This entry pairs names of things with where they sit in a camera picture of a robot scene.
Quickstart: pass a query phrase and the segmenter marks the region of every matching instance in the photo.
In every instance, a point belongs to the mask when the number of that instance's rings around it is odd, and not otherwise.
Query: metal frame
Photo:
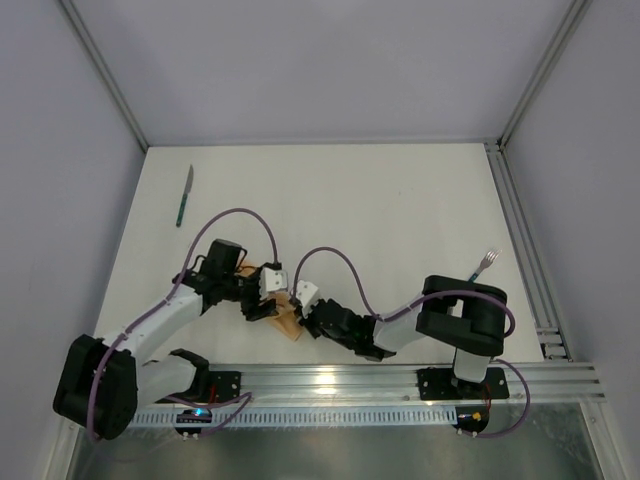
[[[89,61],[132,135],[143,152],[146,152],[150,146],[149,142],[73,0],[56,0],[56,3],[68,19],[71,29],[86,51]],[[606,403],[604,391],[594,367],[588,363],[571,362],[570,350],[567,348],[566,338],[561,328],[560,310],[538,253],[505,151],[505,147],[543,88],[590,4],[591,0],[571,2],[534,69],[502,135],[496,140],[485,140],[485,147],[529,303],[536,319],[539,340],[545,347],[547,359],[543,363],[520,364],[516,367],[522,371],[531,388],[532,402],[580,403],[605,478],[631,478],[631,470],[625,466],[625,456],[621,454],[623,448],[617,442],[619,435],[612,427],[615,422],[612,421],[611,409]],[[249,409],[308,407],[318,410],[329,406],[333,408],[336,406],[345,408],[388,406],[396,409],[411,409],[451,405],[451,402],[425,404],[426,402],[420,401],[416,388],[415,370],[424,368],[425,365],[225,365],[224,369],[231,367],[243,372],[242,389],[251,391],[254,395],[254,401],[248,407]],[[496,403],[522,403],[524,401],[522,386],[510,370],[505,370],[505,373],[512,398],[496,401]],[[77,435],[81,430],[63,418],[59,418],[58,428],[59,434],[48,458],[44,477],[46,479],[57,480],[65,477]]]
[[[542,54],[542,58],[538,62],[538,65],[536,65],[533,75],[529,79],[524,92],[520,96],[513,113],[507,121],[507,125],[505,126],[498,141],[501,148],[507,146],[514,132],[520,125],[520,122],[522,122],[522,119],[529,111],[529,108],[531,108],[533,101],[540,90],[542,90],[542,87],[549,78],[549,75],[551,75],[551,72],[558,63],[558,60],[564,52],[564,49],[567,47],[573,33],[578,28],[578,25],[580,25],[585,13],[587,13],[591,2],[592,0],[573,0],[571,2],[571,5],[560,22],[560,25],[551,38],[551,42]]]
[[[138,145],[140,146],[142,151],[146,153],[147,150],[149,150],[149,142],[145,138],[140,124],[136,120],[135,115],[131,111],[131,108],[124,98],[122,90],[120,90],[118,83],[109,70],[107,62],[102,56],[102,53],[100,53],[96,42],[93,40],[89,29],[84,23],[82,15],[80,15],[80,12],[76,8],[72,0],[56,0],[56,3],[62,10],[64,16],[67,18],[69,27],[75,34],[76,38],[80,41],[80,45],[87,54],[89,62],[93,66],[96,74],[98,75],[98,78],[107,89],[109,96],[120,112],[120,115],[122,115],[122,119],[125,121],[127,127],[131,131],[131,134],[137,140]]]
[[[252,392],[247,412],[264,413],[266,409],[286,412],[304,409],[322,414],[323,411],[388,407],[395,412],[414,412],[417,407],[429,411],[454,405],[477,404],[474,401],[424,402],[417,388],[416,370],[443,365],[218,365],[212,370],[235,370],[243,374],[242,392]],[[531,391],[532,403],[580,403],[584,408],[606,402],[604,390],[593,365],[578,362],[541,362],[518,364]],[[511,398],[495,400],[495,404],[522,404],[524,388],[516,375],[505,369]],[[144,415],[157,414],[156,421],[145,417],[141,428],[166,428],[167,411],[173,405],[157,405],[144,409]],[[253,427],[273,426],[274,419],[254,417]],[[282,417],[280,426],[290,418]],[[64,478],[79,434],[84,431],[69,420],[59,419],[59,435],[52,446],[45,474],[47,480]]]
[[[587,12],[589,5],[592,0],[572,0],[569,8],[565,12],[562,20],[558,28],[556,29],[553,37],[547,48],[545,49],[540,61],[536,65],[531,78],[529,79],[524,92],[520,96],[518,103],[516,104],[513,113],[510,115],[509,120],[503,130],[503,133],[500,135],[497,143],[501,148],[504,148],[511,139],[513,133],[518,128],[520,122],[524,118],[525,114],[531,107],[531,104],[535,100],[536,95],[540,92],[547,78],[553,71],[553,68],[557,64],[560,56],[564,52],[571,36],[578,28],[578,25],[582,21],[585,13]],[[98,45],[93,39],[91,32],[87,28],[82,15],[78,8],[76,7],[73,0],[56,0],[56,3],[60,7],[62,13],[67,18],[69,22],[69,26],[73,33],[76,35],[83,49],[87,53],[87,57],[91,64],[93,65],[98,78],[103,83],[107,92],[111,96],[116,108],[122,115],[127,127],[131,131],[131,134],[136,138],[138,145],[142,149],[143,152],[147,152],[149,147],[151,146],[147,141],[142,128],[140,127],[139,122],[137,121],[133,111],[129,107],[122,90],[120,89],[115,77],[111,73],[109,69],[109,65],[105,61]],[[484,142],[486,139],[459,139],[459,140],[451,140],[451,139],[443,139],[442,143],[469,143],[469,142]],[[408,143],[408,142],[418,142],[421,143],[424,139],[421,138],[394,138],[375,140],[375,139],[350,139],[348,141],[340,140],[337,143]],[[291,142],[284,143],[300,143],[299,139],[294,139]],[[317,141],[312,142],[302,142],[302,143],[318,143]],[[322,143],[336,143],[335,141],[331,141],[330,139],[326,140]]]
[[[485,144],[485,150],[536,326],[556,329],[562,338],[566,357],[571,360],[571,351],[561,328],[561,310],[540,257],[528,220],[529,215],[518,193],[509,162],[497,143]]]

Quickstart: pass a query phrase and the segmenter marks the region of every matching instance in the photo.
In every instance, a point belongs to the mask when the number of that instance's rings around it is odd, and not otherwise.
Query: white table surface
[[[195,178],[182,227],[175,222],[189,165]],[[393,310],[418,294],[430,274],[467,278],[492,247],[498,261],[479,281],[505,290],[517,328],[502,358],[541,361],[535,324],[482,144],[152,148],[142,171],[96,334],[120,329],[166,295],[190,242],[222,210],[247,207],[274,231],[291,280],[311,248],[339,248],[355,263],[373,308]],[[238,214],[203,238],[240,243],[249,261],[271,261],[260,224]],[[365,313],[342,261],[319,253],[302,279]],[[325,338],[292,342],[266,321],[249,323],[223,302],[158,351],[186,348],[212,363],[369,363]],[[453,348],[415,342],[385,363],[450,363]]]

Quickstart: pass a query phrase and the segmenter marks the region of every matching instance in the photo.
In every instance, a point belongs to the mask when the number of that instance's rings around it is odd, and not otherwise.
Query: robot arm
[[[506,305],[502,290],[448,277],[430,276],[418,298],[444,291],[477,292]],[[356,355],[381,361],[416,340],[431,337],[456,347],[453,372],[456,379],[480,384],[489,361],[504,350],[505,313],[499,307],[478,298],[444,297],[425,302],[392,322],[383,318],[396,316],[405,309],[382,318],[356,315],[334,300],[321,298],[319,289],[300,281],[296,289],[300,323],[314,338],[325,336],[353,350]],[[463,302],[462,316],[449,314],[458,301]]]
[[[279,264],[264,264],[249,276],[240,275],[243,252],[246,256],[240,245],[214,241],[199,269],[194,265],[187,270],[171,300],[118,345],[106,365],[95,402],[94,429],[99,436],[117,437],[138,407],[167,395],[196,400],[206,394],[211,387],[206,359],[180,349],[160,362],[150,361],[157,348],[184,325],[222,300],[239,302],[247,321],[276,313],[275,300],[268,296],[287,289],[286,273]],[[121,333],[97,339],[82,335],[73,342],[53,403],[57,413],[86,426],[98,364]]]

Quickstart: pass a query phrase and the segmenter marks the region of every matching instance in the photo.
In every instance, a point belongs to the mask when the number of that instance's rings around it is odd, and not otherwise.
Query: knife blade
[[[193,165],[189,165],[189,173],[187,174],[187,182],[184,184],[184,191],[182,192],[182,200],[180,201],[180,210],[178,210],[178,219],[176,220],[176,227],[182,225],[182,217],[184,216],[184,208],[187,206],[187,198],[191,193],[191,187],[193,186]]]

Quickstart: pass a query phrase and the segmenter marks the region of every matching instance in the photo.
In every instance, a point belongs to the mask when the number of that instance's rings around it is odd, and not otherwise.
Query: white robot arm
[[[107,440],[117,437],[139,407],[168,395],[195,400],[206,394],[211,388],[206,359],[186,350],[175,350],[159,362],[150,359],[176,331],[210,307],[222,300],[239,302],[248,321],[277,313],[275,300],[268,297],[287,289],[286,272],[279,264],[264,264],[248,276],[240,275],[242,252],[246,255],[239,245],[214,241],[199,270],[187,270],[173,297],[118,342],[92,405],[96,434]],[[57,413],[86,426],[98,364],[122,334],[116,331],[97,339],[82,335],[73,342],[53,403]]]

